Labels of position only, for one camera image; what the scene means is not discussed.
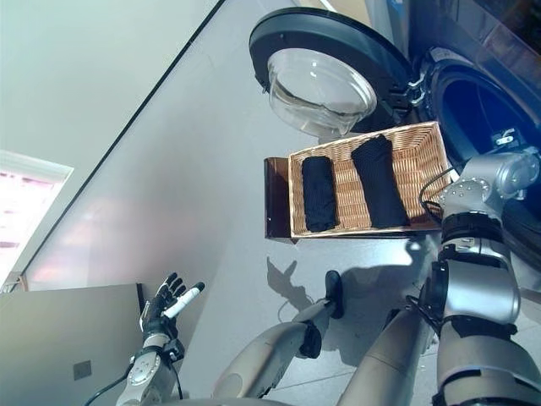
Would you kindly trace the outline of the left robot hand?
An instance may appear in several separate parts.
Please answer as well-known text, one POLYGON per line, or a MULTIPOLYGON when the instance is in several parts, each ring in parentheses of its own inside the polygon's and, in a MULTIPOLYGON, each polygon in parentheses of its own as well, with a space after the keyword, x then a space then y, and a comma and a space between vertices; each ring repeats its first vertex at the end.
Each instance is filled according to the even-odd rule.
POLYGON ((162 334, 169 339, 178 337, 177 316, 205 289, 203 282, 187 288, 183 279, 171 273, 157 289, 156 294, 145 303, 139 318, 143 339, 162 334))

